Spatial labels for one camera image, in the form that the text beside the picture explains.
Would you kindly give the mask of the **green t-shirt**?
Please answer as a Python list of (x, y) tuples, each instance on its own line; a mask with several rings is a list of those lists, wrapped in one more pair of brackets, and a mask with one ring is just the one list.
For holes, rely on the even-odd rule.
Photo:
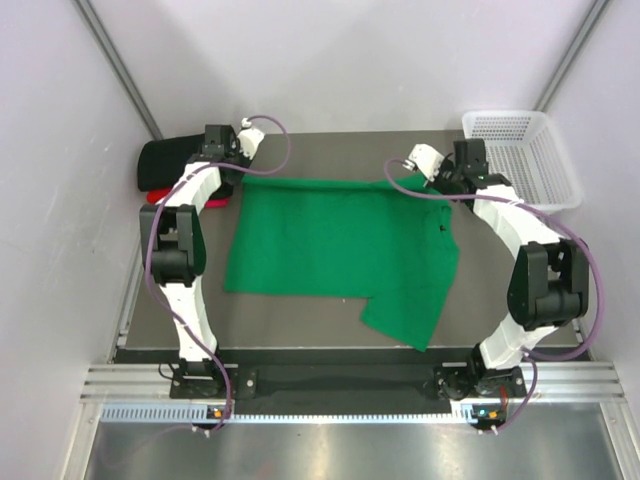
[(423, 351), (458, 260), (446, 201), (387, 182), (248, 177), (224, 288), (363, 298), (365, 325)]

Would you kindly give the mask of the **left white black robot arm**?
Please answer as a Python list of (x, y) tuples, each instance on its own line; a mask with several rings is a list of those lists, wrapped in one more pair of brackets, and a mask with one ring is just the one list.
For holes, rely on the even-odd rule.
[(177, 398), (230, 392), (202, 291), (207, 252), (200, 215), (213, 197), (232, 195), (263, 139), (245, 119), (240, 128), (208, 125), (201, 135), (153, 142), (141, 154), (141, 165), (161, 176), (149, 187), (160, 191), (159, 199), (139, 211), (141, 255), (147, 286), (178, 334)]

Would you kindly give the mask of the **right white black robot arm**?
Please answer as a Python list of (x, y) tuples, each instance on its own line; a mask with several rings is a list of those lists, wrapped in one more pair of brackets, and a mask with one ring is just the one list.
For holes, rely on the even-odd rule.
[(463, 201), (515, 260), (506, 317), (473, 347), (464, 367), (435, 373), (440, 393), (451, 400), (491, 395), (515, 383), (526, 352), (587, 312), (588, 260), (575, 241), (527, 210), (503, 174), (490, 172), (483, 140), (459, 140), (451, 156), (417, 146), (412, 160), (427, 186)]

